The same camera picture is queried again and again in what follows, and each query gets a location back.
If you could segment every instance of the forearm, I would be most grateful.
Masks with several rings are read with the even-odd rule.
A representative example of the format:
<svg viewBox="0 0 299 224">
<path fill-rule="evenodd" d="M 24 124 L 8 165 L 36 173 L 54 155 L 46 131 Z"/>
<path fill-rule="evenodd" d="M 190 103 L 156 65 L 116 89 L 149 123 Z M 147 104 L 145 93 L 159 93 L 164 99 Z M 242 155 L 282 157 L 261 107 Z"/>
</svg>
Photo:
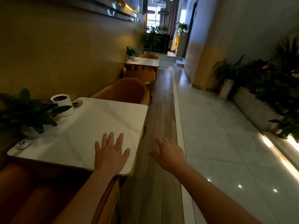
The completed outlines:
<svg viewBox="0 0 299 224">
<path fill-rule="evenodd" d="M 98 170 L 91 174 L 84 186 L 71 200 L 54 224 L 91 223 L 96 208 L 113 174 Z"/>
<path fill-rule="evenodd" d="M 208 224 L 261 223 L 192 166 L 182 165 L 173 174 L 189 192 Z"/>
</svg>

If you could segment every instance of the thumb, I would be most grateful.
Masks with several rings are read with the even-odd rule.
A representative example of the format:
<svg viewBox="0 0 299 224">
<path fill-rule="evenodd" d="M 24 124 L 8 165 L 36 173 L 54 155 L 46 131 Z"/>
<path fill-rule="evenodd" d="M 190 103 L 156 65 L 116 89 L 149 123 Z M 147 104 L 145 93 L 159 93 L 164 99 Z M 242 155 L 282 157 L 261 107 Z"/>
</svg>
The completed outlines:
<svg viewBox="0 0 299 224">
<path fill-rule="evenodd" d="M 130 149 L 129 148 L 127 148 L 125 151 L 124 151 L 124 153 L 123 153 L 123 159 L 127 162 L 127 159 L 128 159 L 128 157 L 129 157 L 129 155 L 130 155 Z"/>
<path fill-rule="evenodd" d="M 160 162 L 160 155 L 159 155 L 159 153 L 157 153 L 157 152 L 155 152 L 155 151 L 150 151 L 149 154 L 151 155 L 152 158 L 155 159 L 155 161 L 156 161 L 157 163 Z"/>
</svg>

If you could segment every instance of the dark doorway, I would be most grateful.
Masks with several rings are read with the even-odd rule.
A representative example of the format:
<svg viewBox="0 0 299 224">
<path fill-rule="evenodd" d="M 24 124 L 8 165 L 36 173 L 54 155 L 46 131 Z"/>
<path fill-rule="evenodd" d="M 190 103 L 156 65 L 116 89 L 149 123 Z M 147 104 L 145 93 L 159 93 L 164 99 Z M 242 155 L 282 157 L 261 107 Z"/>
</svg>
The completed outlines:
<svg viewBox="0 0 299 224">
<path fill-rule="evenodd" d="M 195 10 L 196 10 L 196 7 L 197 7 L 197 3 L 198 3 L 198 0 L 196 0 L 196 2 L 194 3 L 194 6 L 193 6 L 193 11 L 192 11 L 192 15 L 191 15 L 191 21 L 190 21 L 190 25 L 189 25 L 189 30 L 188 30 L 187 41 L 186 41 L 186 45 L 185 45 L 183 58 L 185 58 L 185 56 L 186 56 L 187 48 L 188 48 L 188 45 L 189 45 L 189 39 L 190 39 L 190 35 L 191 35 L 191 30 L 192 30 L 192 26 L 193 26 L 194 15 L 195 15 Z"/>
</svg>

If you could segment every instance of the wooden floor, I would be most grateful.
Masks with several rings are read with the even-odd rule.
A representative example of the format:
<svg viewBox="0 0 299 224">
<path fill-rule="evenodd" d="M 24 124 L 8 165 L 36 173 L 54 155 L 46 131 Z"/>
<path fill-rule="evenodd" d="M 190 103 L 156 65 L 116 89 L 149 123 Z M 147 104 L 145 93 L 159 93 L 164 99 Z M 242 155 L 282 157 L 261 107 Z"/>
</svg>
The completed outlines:
<svg viewBox="0 0 299 224">
<path fill-rule="evenodd" d="M 154 139 L 166 137 L 177 142 L 171 71 L 159 70 L 145 120 L 146 133 L 137 151 L 134 174 L 121 189 L 122 224 L 183 224 L 181 185 L 148 154 L 158 151 Z"/>
</svg>

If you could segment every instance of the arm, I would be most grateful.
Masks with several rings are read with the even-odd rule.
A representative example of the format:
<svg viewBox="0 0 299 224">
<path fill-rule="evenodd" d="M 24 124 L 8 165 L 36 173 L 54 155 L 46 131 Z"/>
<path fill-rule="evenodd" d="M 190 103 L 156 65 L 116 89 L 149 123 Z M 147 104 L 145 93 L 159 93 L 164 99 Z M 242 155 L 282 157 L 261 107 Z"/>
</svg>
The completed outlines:
<svg viewBox="0 0 299 224">
<path fill-rule="evenodd" d="M 183 150 L 173 140 L 157 138 L 156 142 L 160 149 L 159 154 L 150 151 L 150 155 L 186 188 L 208 224 L 261 224 L 258 219 L 188 165 Z"/>
<path fill-rule="evenodd" d="M 102 148 L 95 143 L 95 171 L 88 178 L 76 196 L 65 207 L 53 224 L 91 223 L 99 201 L 109 182 L 124 167 L 130 149 L 122 154 L 123 134 L 120 134 L 114 145 L 114 134 L 108 139 L 103 135 Z"/>
</svg>

